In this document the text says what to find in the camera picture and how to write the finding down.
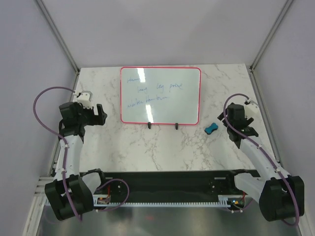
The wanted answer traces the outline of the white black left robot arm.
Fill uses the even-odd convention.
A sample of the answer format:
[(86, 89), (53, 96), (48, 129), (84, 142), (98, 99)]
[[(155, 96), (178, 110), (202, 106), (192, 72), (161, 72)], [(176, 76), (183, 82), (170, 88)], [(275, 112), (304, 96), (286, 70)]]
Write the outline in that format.
[(59, 125), (61, 152), (54, 179), (45, 185), (45, 194), (60, 221), (74, 216), (81, 219), (84, 213), (93, 210), (93, 193), (102, 194), (108, 187), (99, 169), (88, 171), (83, 176), (79, 171), (85, 127), (103, 126), (107, 118), (101, 104), (97, 104), (96, 109), (97, 113), (78, 102), (59, 106), (62, 116)]

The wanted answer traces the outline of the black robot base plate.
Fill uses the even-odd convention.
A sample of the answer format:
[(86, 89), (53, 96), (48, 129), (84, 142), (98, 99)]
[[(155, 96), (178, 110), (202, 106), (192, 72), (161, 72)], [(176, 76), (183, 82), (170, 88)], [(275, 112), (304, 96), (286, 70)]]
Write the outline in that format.
[(105, 172), (97, 194), (110, 194), (111, 202), (119, 203), (201, 203), (216, 202), (220, 195), (242, 195), (234, 177), (256, 170), (175, 171), (175, 172)]

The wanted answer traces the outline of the pink framed whiteboard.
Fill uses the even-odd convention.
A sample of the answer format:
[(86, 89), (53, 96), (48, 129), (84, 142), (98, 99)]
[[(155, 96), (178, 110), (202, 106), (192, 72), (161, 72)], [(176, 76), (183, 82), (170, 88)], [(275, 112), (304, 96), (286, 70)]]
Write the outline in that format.
[(122, 67), (121, 121), (134, 124), (198, 124), (201, 74), (198, 67)]

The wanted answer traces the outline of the blue whiteboard eraser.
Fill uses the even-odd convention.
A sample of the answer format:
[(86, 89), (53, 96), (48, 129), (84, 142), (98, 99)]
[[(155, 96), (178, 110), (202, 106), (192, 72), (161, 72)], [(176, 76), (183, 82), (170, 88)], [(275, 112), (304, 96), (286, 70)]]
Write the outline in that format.
[(210, 126), (206, 127), (204, 129), (204, 132), (207, 134), (207, 135), (211, 135), (214, 131), (216, 131), (218, 129), (218, 125), (216, 123), (212, 123)]

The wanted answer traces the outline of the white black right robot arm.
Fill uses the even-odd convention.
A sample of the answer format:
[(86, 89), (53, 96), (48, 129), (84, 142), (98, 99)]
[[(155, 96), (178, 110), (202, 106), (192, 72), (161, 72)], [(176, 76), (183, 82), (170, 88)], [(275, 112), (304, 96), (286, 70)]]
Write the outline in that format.
[(305, 212), (305, 185), (299, 176), (293, 176), (265, 150), (256, 132), (250, 127), (253, 118), (245, 115), (245, 106), (231, 103), (218, 119), (227, 128), (230, 140), (254, 165), (259, 177), (242, 171), (225, 181), (231, 194), (240, 190), (259, 204), (267, 221), (299, 218)]

